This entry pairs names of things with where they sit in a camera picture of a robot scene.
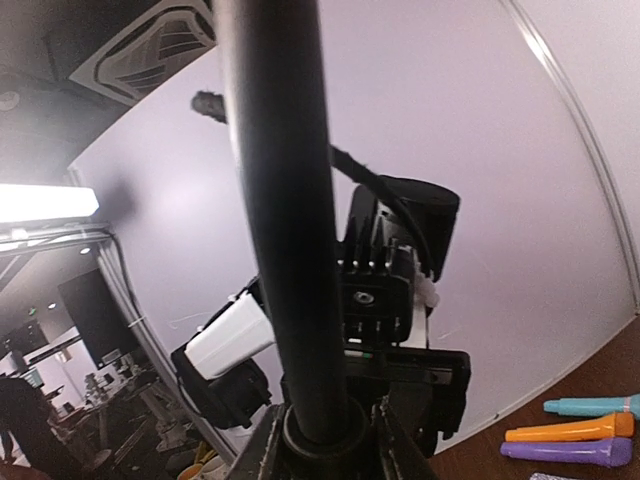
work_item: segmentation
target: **person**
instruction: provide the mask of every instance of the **person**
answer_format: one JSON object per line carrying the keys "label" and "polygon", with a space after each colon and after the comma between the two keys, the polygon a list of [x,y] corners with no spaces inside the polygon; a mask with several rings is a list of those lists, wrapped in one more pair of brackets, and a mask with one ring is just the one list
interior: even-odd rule
{"label": "person", "polygon": [[42,392],[26,380],[0,378],[0,428],[13,434],[33,468],[53,480],[81,480],[80,462],[51,431],[50,411]]}
{"label": "person", "polygon": [[9,430],[2,424],[2,422],[0,422],[0,440],[2,440],[4,461],[5,463],[12,465],[13,462],[16,461],[16,457],[13,456],[13,438],[11,438],[11,433],[9,433]]}

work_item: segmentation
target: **ceiling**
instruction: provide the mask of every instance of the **ceiling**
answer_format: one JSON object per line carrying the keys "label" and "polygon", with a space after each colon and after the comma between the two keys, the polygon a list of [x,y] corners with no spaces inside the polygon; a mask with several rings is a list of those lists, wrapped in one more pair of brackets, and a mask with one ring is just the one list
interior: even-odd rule
{"label": "ceiling", "polygon": [[[0,336],[33,318],[41,324],[70,323],[69,314],[58,293],[58,285],[97,268],[93,256],[80,255],[80,249],[68,247],[40,252],[28,258],[26,264],[0,291]],[[7,261],[19,262],[22,257],[0,258],[0,268],[6,268]],[[49,310],[47,307],[52,303],[56,307]],[[32,307],[35,307],[36,314],[30,317],[29,310]]]}
{"label": "ceiling", "polygon": [[[150,8],[194,1],[210,8],[209,0],[0,0],[0,183],[68,183],[69,164],[130,108],[69,76]],[[16,100],[11,108],[4,94]],[[96,268],[78,251],[0,258],[0,335],[31,307],[41,323],[68,316],[58,284]]]}

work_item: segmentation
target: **fluorescent light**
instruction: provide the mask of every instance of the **fluorescent light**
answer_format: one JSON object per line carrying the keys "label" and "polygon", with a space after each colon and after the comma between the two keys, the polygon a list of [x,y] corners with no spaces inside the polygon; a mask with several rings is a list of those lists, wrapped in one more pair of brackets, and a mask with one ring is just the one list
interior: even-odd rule
{"label": "fluorescent light", "polygon": [[88,217],[97,209],[90,188],[0,184],[0,223]]}
{"label": "fluorescent light", "polygon": [[29,233],[24,228],[12,228],[11,238],[14,240],[26,240],[29,238]]}

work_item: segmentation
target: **teal marker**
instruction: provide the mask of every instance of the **teal marker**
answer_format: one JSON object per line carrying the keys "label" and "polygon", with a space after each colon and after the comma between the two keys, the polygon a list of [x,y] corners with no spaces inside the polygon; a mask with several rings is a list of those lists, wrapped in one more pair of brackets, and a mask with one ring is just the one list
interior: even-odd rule
{"label": "teal marker", "polygon": [[631,412],[640,419],[640,394],[630,397],[561,398],[544,402],[544,411],[571,417],[603,417],[614,412]]}
{"label": "teal marker", "polygon": [[371,353],[360,352],[358,350],[345,350],[344,354],[347,357],[356,357],[356,358],[373,358]]}

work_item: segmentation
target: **white wall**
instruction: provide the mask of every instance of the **white wall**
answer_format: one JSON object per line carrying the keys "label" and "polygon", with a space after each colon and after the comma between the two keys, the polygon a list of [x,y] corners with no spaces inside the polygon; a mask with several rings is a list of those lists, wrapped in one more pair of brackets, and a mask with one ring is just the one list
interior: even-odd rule
{"label": "white wall", "polygon": [[521,0],[569,76],[640,241],[640,3]]}
{"label": "white wall", "polygon": [[[460,439],[629,321],[612,222],[573,123],[498,2],[320,6],[333,142],[379,172],[462,196],[431,327],[435,347],[472,357]],[[228,131],[189,108],[197,90],[221,90],[218,55],[169,80],[73,165],[120,236],[167,351],[255,273]],[[351,188],[336,179],[341,230]],[[260,363],[275,386],[273,351]]]}
{"label": "white wall", "polygon": [[47,309],[42,316],[44,318],[39,319],[38,324],[49,342],[54,341],[75,325],[62,301],[56,302],[56,308],[53,310]]}
{"label": "white wall", "polygon": [[[49,345],[31,352],[29,355],[25,355],[25,359],[28,362],[41,353],[77,335],[78,330],[73,327],[53,340]],[[65,363],[61,363],[54,355],[39,362],[35,366],[44,382],[43,392],[45,394],[64,385],[62,393],[52,401],[56,408],[62,407],[65,402],[69,402],[74,407],[84,405],[84,394],[86,391],[84,378],[89,373],[95,373],[98,376],[104,375],[105,373],[111,374],[115,380],[112,387],[116,387],[120,383],[120,377],[116,374],[113,366],[108,365],[101,370],[97,369],[82,340],[68,347],[68,351],[71,354],[71,358]]]}

